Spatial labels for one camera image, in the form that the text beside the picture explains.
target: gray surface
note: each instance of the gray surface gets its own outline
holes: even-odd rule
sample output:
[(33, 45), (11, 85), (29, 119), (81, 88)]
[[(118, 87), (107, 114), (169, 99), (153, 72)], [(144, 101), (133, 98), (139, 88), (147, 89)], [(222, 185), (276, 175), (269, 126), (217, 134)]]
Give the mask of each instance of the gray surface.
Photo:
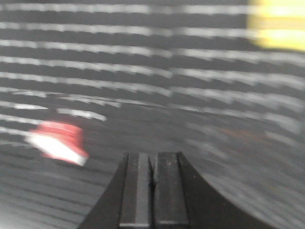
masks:
[[(76, 228), (126, 151), (183, 151), (243, 209), (305, 227), (305, 55), (253, 46), (229, 7), (179, 6), (244, 0), (16, 2), (39, 3), (1, 0), (1, 228)], [(24, 143), (48, 119), (84, 128), (84, 167)]]
[(147, 154), (129, 154), (120, 215), (122, 229), (152, 226), (151, 166)]

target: red object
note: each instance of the red object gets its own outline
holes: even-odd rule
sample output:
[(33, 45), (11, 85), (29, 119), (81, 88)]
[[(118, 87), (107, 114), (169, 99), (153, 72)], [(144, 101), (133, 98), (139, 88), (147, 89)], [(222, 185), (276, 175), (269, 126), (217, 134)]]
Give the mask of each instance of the red object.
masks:
[(44, 157), (83, 166), (89, 157), (82, 148), (82, 129), (65, 123), (46, 121), (31, 130), (26, 141), (44, 152)]

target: white stripe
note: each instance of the white stripe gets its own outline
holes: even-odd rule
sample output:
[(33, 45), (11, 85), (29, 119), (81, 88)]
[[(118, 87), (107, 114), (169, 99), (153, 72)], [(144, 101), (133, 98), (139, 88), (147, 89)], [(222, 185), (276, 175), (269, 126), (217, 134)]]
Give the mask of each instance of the white stripe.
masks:
[(31, 147), (31, 145), (23, 143), (23, 142), (13, 142), (13, 141), (4, 141), (4, 140), (0, 140), (0, 146), (4, 146), (4, 145), (10, 145), (13, 147)]
[(29, 134), (29, 132), (27, 131), (10, 129), (3, 126), (0, 126), (0, 133), (5, 133), (9, 135), (21, 135), (21, 136), (27, 136)]
[(239, 15), (259, 12), (256, 7), (247, 5), (123, 5), (123, 4), (52, 4), (52, 3), (14, 3), (4, 4), (0, 10), (9, 11), (54, 11), (85, 13), (139, 13), (139, 14), (202, 14)]
[(174, 55), (195, 57), (207, 61), (213, 59), (225, 61), (245, 61), (250, 63), (267, 62), (273, 64), (289, 63), (303, 67), (305, 55), (286, 52), (250, 52), (236, 50), (209, 50), (209, 49), (176, 49)]
[(89, 95), (80, 95), (80, 94), (70, 94), (66, 97), (60, 97), (60, 99), (65, 99), (69, 101), (78, 101), (82, 103), (94, 103), (99, 105), (112, 105), (117, 108), (121, 108), (122, 104), (132, 104), (132, 105), (144, 105), (144, 106), (160, 106), (158, 104), (145, 102), (141, 100), (131, 100), (131, 99), (117, 99), (109, 97), (99, 97), (99, 96), (89, 96)]
[[(134, 223), (120, 223), (122, 228), (132, 228), (134, 227)], [(137, 227), (147, 228), (149, 227), (148, 223), (137, 223)]]
[(172, 31), (162, 28), (127, 26), (127, 25), (82, 25), (82, 24), (50, 24), (50, 23), (15, 23), (0, 22), (0, 29), (11, 30), (41, 30), (59, 32), (87, 32), (87, 33), (106, 33), (106, 34), (128, 34), (142, 36), (172, 36)]
[(124, 5), (124, 4), (52, 4), (52, 3), (15, 3), (4, 4), (2, 10), (10, 11), (54, 11), (54, 12), (86, 12), (86, 13), (139, 13), (139, 14), (171, 14), (168, 6)]
[[(13, 79), (13, 80), (25, 80), (25, 81), (36, 81), (36, 82), (46, 82), (46, 83), (63, 83), (68, 85), (80, 85), (89, 86), (95, 88), (109, 88), (112, 90), (125, 90), (129, 92), (143, 92), (147, 94), (162, 94), (165, 96), (171, 96), (172, 92), (168, 89), (152, 86), (142, 83), (123, 83), (123, 82), (112, 82), (112, 81), (102, 81), (102, 80), (87, 80), (80, 78), (66, 78), (66, 77), (52, 77), (46, 75), (32, 75), (32, 74), (21, 74), (21, 73), (4, 73), (0, 72), (0, 78)], [(8, 88), (1, 88), (0, 92), (6, 92)], [(13, 92), (20, 92), (23, 89), (11, 89)]]
[(286, 145), (292, 146), (292, 147), (296, 147), (298, 145), (298, 143), (293, 140), (292, 138), (283, 136), (283, 135), (279, 135), (273, 132), (269, 132), (269, 131), (265, 131), (265, 135), (273, 140), (285, 143)]
[(0, 106), (6, 108), (14, 108), (16, 110), (48, 110), (47, 107), (33, 105), (33, 104), (19, 104), (0, 100)]
[(251, 86), (255, 86), (258, 83), (261, 83), (270, 87), (287, 86), (300, 91), (305, 90), (304, 78), (288, 74), (217, 71), (185, 68), (172, 68), (171, 71), (177, 75), (184, 75), (207, 82), (212, 80), (218, 80), (224, 83), (241, 82)]
[(273, 114), (273, 113), (261, 114), (251, 111), (218, 109), (213, 107), (195, 107), (195, 106), (186, 106), (180, 104), (169, 104), (169, 106), (175, 109), (182, 109), (186, 111), (194, 111), (194, 112), (208, 113), (214, 115), (225, 115), (225, 116), (232, 116), (238, 118), (251, 118), (261, 121), (270, 121), (277, 124), (279, 127), (288, 130), (294, 134), (300, 133), (302, 126), (298, 120), (280, 114)]
[(22, 117), (6, 115), (6, 114), (0, 114), (0, 120), (3, 120), (5, 122), (27, 123), (33, 125), (39, 125), (42, 122), (42, 120), (38, 120), (38, 119), (22, 118)]
[(170, 71), (151, 68), (147, 66), (128, 65), (128, 64), (109, 64), (109, 63), (91, 63), (81, 61), (66, 61), (66, 60), (44, 60), (24, 57), (12, 57), (12, 56), (0, 56), (0, 62), (2, 63), (16, 63), (16, 64), (30, 64), (36, 66), (48, 66), (48, 67), (64, 67), (75, 68), (80, 70), (93, 70), (93, 71), (107, 71), (107, 72), (124, 72), (128, 74), (143, 74), (147, 76), (159, 75), (166, 78), (171, 78), (172, 73)]
[(257, 38), (257, 33), (246, 29), (229, 29), (229, 28), (190, 28), (181, 27), (173, 29), (174, 35), (183, 35), (190, 37), (204, 37), (212, 39), (215, 37), (236, 39), (255, 39)]
[[(159, 104), (154, 104), (146, 101), (140, 100), (130, 100), (130, 99), (117, 99), (117, 98), (109, 98), (109, 97), (99, 97), (99, 96), (89, 96), (83, 94), (61, 94), (61, 93), (54, 93), (54, 92), (43, 92), (43, 91), (32, 91), (32, 90), (25, 90), (25, 89), (18, 89), (18, 88), (7, 88), (7, 87), (0, 87), (0, 93), (13, 93), (13, 94), (22, 94), (25, 96), (37, 96), (41, 98), (47, 98), (50, 94), (59, 94), (62, 95), (57, 97), (57, 99), (64, 99), (68, 101), (77, 101), (81, 103), (94, 103), (98, 105), (111, 105), (117, 108), (121, 108), (122, 104), (132, 104), (132, 105), (144, 105), (144, 106), (154, 106), (154, 107), (163, 107)], [(41, 107), (33, 104), (16, 104), (6, 101), (0, 101), (0, 106), (10, 107), (15, 109), (48, 109), (46, 107)]]
[(175, 14), (202, 14), (202, 15), (239, 15), (257, 12), (256, 7), (247, 5), (182, 5), (173, 7)]
[(153, 49), (149, 47), (121, 46), (121, 45), (0, 40), (0, 46), (32, 48), (32, 49), (43, 48), (43, 49), (72, 50), (77, 52), (94, 52), (94, 53), (104, 52), (110, 54), (122, 53), (127, 55), (142, 55), (148, 57), (156, 55), (165, 58), (170, 58), (172, 56), (172, 52), (167, 50)]
[(173, 92), (185, 94), (201, 99), (215, 99), (223, 103), (233, 102), (245, 105), (260, 104), (271, 109), (278, 109), (279, 106), (290, 109), (294, 112), (302, 112), (305, 107), (303, 100), (280, 94), (262, 94), (254, 92), (222, 91), (215, 89), (171, 87)]
[(67, 108), (57, 108), (56, 112), (59, 114), (67, 114), (71, 116), (79, 116), (87, 119), (98, 119), (101, 121), (106, 121), (107, 118), (101, 114), (91, 112), (91, 111), (83, 111), (83, 110), (74, 110)]

